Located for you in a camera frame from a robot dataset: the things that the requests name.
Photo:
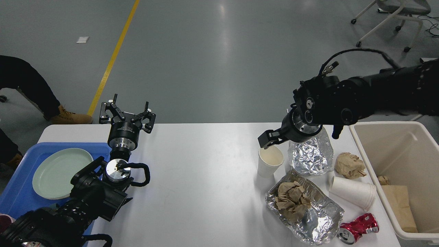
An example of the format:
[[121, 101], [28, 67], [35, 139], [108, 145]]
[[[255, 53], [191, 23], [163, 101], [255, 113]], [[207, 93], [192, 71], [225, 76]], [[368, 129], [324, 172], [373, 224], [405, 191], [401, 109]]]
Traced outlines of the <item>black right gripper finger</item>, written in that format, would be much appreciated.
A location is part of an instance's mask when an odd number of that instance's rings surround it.
[[278, 138], [282, 138], [282, 136], [280, 135], [279, 131], [274, 131], [274, 130], [266, 130], [264, 131], [259, 137], [258, 137], [258, 143], [259, 146], [262, 148], [262, 137], [278, 137]]
[[267, 149], [273, 145], [276, 144], [282, 144], [286, 142], [287, 139], [285, 138], [278, 138], [278, 137], [262, 137], [262, 148]]

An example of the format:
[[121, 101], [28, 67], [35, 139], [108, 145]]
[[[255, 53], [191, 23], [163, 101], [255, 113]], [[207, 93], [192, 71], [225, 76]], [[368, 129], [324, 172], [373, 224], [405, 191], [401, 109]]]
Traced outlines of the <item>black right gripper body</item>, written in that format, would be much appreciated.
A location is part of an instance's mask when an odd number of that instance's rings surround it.
[[296, 143], [303, 143], [321, 132], [323, 125], [312, 126], [303, 122], [297, 110], [291, 120], [283, 119], [281, 123], [281, 136]]

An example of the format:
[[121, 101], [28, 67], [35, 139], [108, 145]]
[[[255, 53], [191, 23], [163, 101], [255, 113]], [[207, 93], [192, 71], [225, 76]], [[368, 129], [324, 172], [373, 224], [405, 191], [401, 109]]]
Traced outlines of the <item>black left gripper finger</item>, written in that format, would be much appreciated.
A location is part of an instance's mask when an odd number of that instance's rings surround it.
[[156, 114], [149, 109], [149, 102], [145, 103], [145, 109], [140, 114], [131, 118], [130, 122], [146, 133], [151, 133], [155, 124]]
[[125, 114], [116, 105], [118, 94], [114, 94], [113, 100], [102, 102], [100, 107], [99, 124], [126, 121]]

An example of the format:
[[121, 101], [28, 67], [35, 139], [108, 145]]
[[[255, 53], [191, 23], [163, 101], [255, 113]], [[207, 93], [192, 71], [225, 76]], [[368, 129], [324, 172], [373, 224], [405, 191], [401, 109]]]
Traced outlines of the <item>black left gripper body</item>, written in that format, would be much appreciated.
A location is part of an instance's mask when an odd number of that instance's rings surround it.
[[127, 148], [130, 151], [138, 147], [141, 129], [131, 122], [114, 122], [108, 137], [108, 145], [112, 149], [116, 147]]

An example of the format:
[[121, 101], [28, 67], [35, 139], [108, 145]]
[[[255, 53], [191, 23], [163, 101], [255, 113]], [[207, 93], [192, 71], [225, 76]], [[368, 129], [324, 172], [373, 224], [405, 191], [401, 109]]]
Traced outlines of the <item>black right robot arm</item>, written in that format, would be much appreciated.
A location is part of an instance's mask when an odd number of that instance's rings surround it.
[[338, 139], [344, 126], [371, 115], [438, 115], [438, 59], [400, 67], [382, 51], [364, 51], [380, 54], [390, 68], [339, 80], [328, 75], [338, 62], [328, 59], [317, 76], [301, 81], [293, 91], [295, 102], [281, 127], [262, 133], [258, 137], [260, 147], [267, 149], [288, 140], [305, 142], [320, 133], [323, 125], [332, 125], [332, 137]]

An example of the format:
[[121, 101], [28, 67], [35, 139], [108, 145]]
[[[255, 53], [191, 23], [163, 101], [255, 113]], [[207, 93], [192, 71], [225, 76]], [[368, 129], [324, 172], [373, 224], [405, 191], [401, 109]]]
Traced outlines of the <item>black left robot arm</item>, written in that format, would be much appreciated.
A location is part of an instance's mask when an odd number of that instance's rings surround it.
[[144, 111], [130, 114], [111, 102], [103, 102], [100, 124], [111, 124], [108, 146], [109, 161], [99, 156], [71, 178], [70, 199], [53, 209], [43, 207], [20, 216], [1, 233], [2, 247], [22, 247], [33, 242], [42, 247], [81, 247], [88, 241], [103, 240], [112, 245], [107, 234], [85, 235], [98, 217], [111, 221], [122, 206], [130, 202], [126, 191], [130, 186], [144, 187], [151, 176], [143, 163], [130, 163], [130, 155], [138, 147], [141, 131], [151, 133], [156, 115], [145, 103]]

